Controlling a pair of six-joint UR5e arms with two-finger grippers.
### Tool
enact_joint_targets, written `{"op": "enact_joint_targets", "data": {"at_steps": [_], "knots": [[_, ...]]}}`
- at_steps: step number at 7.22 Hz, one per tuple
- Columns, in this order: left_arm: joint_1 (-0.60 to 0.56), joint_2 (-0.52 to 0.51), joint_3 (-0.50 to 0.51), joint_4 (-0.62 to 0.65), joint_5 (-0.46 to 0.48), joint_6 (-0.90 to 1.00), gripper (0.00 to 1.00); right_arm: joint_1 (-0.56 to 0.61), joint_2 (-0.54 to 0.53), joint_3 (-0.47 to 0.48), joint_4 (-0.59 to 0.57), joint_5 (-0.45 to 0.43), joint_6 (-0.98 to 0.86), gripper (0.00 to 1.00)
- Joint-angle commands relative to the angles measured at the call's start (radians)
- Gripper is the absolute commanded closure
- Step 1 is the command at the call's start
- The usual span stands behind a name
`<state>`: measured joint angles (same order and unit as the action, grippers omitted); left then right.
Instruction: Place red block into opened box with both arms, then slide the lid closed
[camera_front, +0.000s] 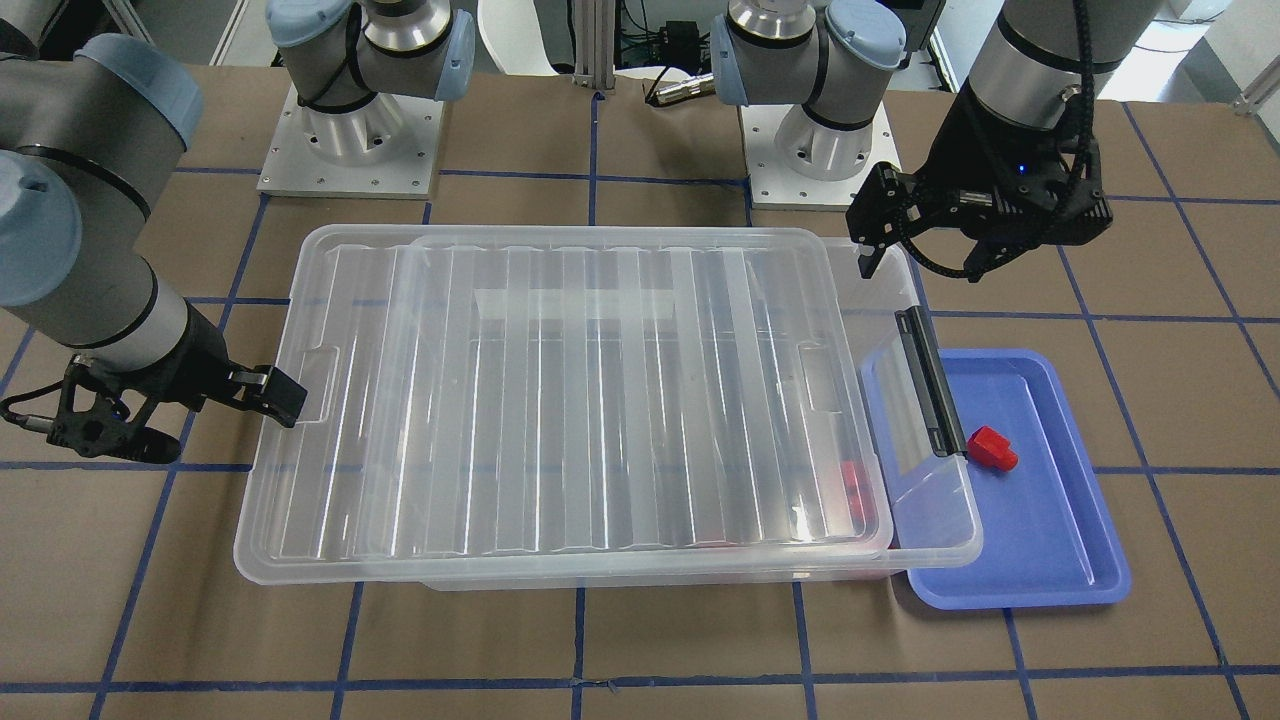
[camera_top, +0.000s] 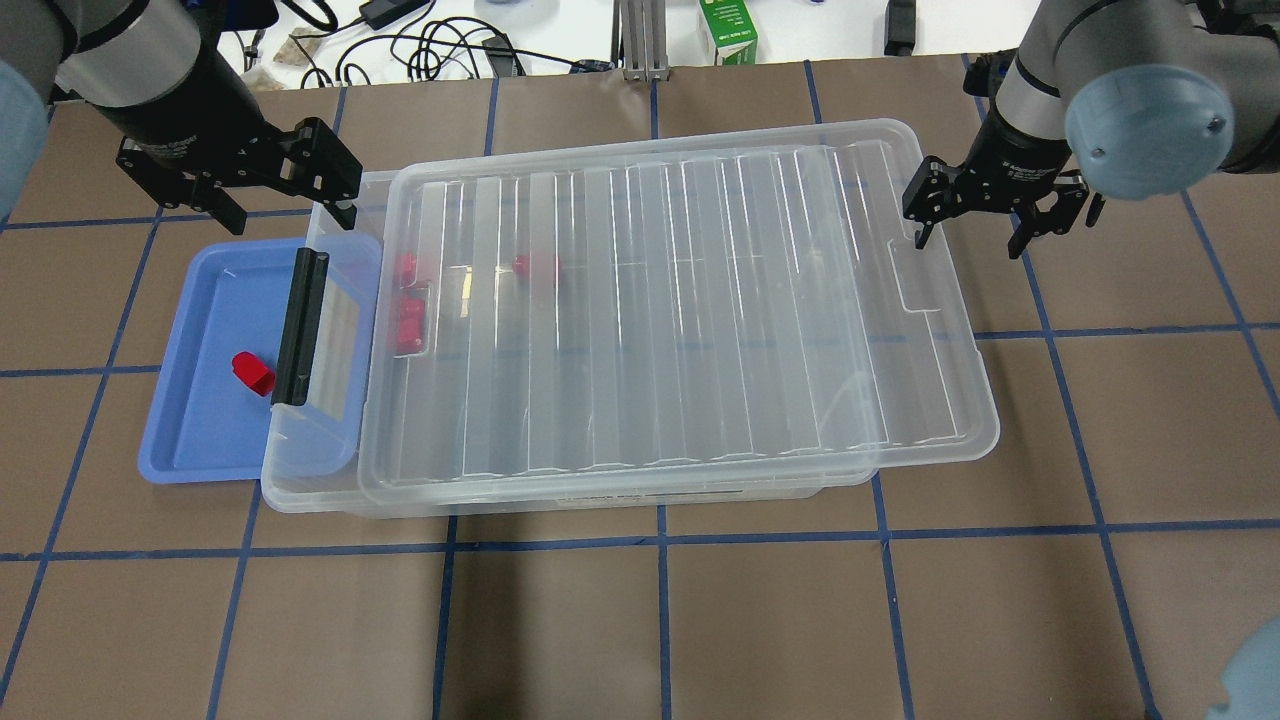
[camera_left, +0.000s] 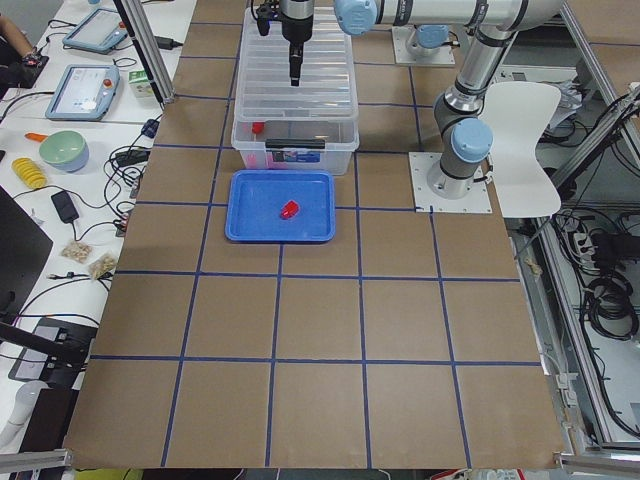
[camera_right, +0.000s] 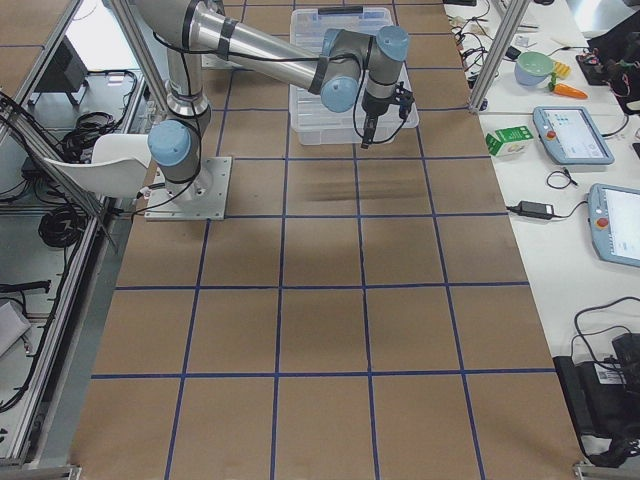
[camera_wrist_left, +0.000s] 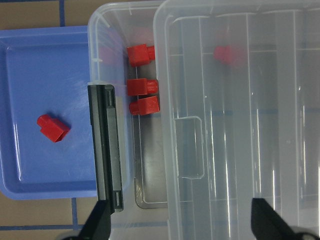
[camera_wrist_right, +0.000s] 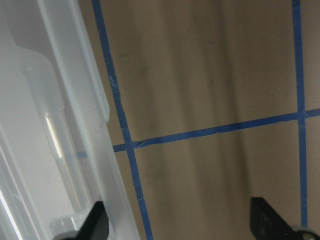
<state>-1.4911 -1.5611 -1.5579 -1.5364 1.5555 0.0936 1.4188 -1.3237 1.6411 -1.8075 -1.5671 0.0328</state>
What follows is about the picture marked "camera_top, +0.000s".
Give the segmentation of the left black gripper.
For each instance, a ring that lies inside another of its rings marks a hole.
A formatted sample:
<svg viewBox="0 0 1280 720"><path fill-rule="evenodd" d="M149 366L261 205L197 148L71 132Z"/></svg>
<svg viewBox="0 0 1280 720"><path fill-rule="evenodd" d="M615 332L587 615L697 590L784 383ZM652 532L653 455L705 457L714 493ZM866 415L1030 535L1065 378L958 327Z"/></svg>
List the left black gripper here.
<svg viewBox="0 0 1280 720"><path fill-rule="evenodd" d="M364 167L317 117L283 133L260 115L116 110L116 164L156 204L187 206L241 236L246 210L229 188L265 187L317 202L344 231L356 224Z"/></svg>

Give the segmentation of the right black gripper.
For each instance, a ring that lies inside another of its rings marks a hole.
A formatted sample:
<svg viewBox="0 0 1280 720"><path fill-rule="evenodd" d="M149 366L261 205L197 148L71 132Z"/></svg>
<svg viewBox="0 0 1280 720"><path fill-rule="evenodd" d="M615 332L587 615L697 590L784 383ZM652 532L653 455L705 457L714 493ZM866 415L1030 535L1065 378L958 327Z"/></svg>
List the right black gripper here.
<svg viewBox="0 0 1280 720"><path fill-rule="evenodd" d="M937 156L923 158L902 192L902 217L918 224L914 247L923 250L933 229L969 211L1011 213L1018 219L1007 256L1018 260L1033 240L1066 234L1084 214L1094 227L1106 197L1094 192L1078 170L1066 170L1065 150L983 150L956 167ZM1047 210L1038 205L1053 195Z"/></svg>

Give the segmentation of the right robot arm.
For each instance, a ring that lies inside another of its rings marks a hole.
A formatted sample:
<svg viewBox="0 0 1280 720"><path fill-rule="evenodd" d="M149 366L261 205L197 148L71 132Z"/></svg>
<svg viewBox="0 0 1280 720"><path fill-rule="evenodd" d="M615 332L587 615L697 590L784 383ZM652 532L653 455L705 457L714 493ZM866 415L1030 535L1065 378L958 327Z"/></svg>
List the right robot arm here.
<svg viewBox="0 0 1280 720"><path fill-rule="evenodd" d="M1217 172L1274 174L1275 1L1042 1L1018 49L964 88L989 110L963 163L924 158L902 193L914 243L970 211L1010 214L1010 258L1107 200L1179 193Z"/></svg>

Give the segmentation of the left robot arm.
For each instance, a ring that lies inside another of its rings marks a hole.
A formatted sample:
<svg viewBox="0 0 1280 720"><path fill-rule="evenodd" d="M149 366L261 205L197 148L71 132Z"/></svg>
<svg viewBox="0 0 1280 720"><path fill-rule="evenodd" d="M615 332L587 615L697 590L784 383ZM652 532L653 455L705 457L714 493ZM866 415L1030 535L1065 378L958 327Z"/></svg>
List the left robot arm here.
<svg viewBox="0 0 1280 720"><path fill-rule="evenodd" d="M1 17L4 215L44 151L52 91L64 88L122 132L115 161L159 206L205 213L239 234L247 214L230 191L265 187L355 227L361 163L325 120L285 131L265 118L218 50L219 6L5 1Z"/></svg>

